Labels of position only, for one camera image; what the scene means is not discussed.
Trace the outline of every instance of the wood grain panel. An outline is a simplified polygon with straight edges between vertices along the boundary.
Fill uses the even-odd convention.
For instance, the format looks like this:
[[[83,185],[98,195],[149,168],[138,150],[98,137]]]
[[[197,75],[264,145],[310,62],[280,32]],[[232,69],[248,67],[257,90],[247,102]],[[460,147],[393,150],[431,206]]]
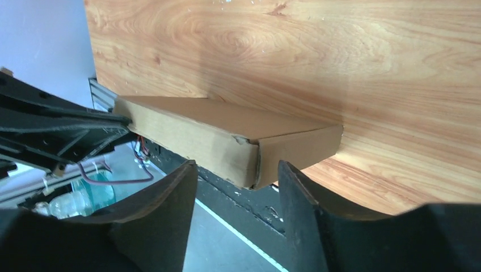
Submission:
[[[399,213],[481,201],[481,2],[88,0],[97,77],[342,123],[305,170]]]

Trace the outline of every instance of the plastic bottle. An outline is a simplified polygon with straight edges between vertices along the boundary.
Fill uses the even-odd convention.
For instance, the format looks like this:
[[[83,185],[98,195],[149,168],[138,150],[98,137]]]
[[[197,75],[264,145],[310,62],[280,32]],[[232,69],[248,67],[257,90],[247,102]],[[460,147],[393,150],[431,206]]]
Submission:
[[[92,173],[88,177],[92,180],[109,181],[111,174],[105,170]],[[80,211],[83,216],[89,216],[94,211],[107,207],[116,202],[116,196],[110,185],[92,185],[83,178],[79,178],[72,183],[72,191],[83,192],[88,196],[91,205]]]
[[[85,190],[70,192],[59,195],[50,201],[48,211],[50,215],[63,219],[83,213],[86,209],[91,209],[92,203]]]

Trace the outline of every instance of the floor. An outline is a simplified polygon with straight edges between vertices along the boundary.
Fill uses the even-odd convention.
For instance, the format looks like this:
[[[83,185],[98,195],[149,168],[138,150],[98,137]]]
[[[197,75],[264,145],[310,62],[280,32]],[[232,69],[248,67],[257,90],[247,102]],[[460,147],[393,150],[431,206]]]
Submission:
[[[87,78],[95,70],[82,0],[0,0],[0,37],[0,66],[46,92],[92,106]],[[277,269],[196,205],[184,271]]]
[[[371,209],[481,202],[481,2],[85,3],[114,92],[342,124],[337,155],[305,173]]]

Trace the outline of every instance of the brown cardboard box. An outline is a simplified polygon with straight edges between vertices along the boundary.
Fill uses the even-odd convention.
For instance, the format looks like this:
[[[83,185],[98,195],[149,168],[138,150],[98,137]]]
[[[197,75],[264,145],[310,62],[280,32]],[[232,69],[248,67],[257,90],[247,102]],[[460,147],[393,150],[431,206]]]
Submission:
[[[306,168],[334,155],[343,127],[217,100],[124,96],[114,113],[131,131],[234,185],[259,189],[277,180],[279,160]]]

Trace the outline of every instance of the purple wire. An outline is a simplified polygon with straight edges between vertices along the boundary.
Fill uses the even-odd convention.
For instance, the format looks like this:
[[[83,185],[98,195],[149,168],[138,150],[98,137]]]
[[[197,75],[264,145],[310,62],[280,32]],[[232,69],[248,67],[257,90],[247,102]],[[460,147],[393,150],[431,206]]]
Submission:
[[[105,169],[106,169],[108,172],[111,172],[111,173],[112,173],[112,169],[110,168],[110,166],[107,165],[106,162],[101,161],[101,162],[100,162],[100,165],[102,165],[103,167],[105,167]]]
[[[85,173],[85,169],[83,169],[83,166],[81,163],[77,163],[78,165],[78,168],[80,169],[80,175],[82,176],[82,178],[89,184],[93,184],[93,185],[118,185],[118,184],[134,184],[134,183],[143,183],[143,182],[149,182],[149,181],[153,181],[154,180],[154,176],[147,170],[147,168],[145,167],[145,164],[141,161],[141,166],[142,168],[144,169],[145,173],[147,175],[149,175],[149,178],[143,178],[143,179],[140,179],[140,180],[120,180],[120,181],[99,181],[99,180],[91,180],[87,174]],[[106,166],[107,170],[110,170],[110,167],[107,166],[106,164],[104,164],[104,166]]]

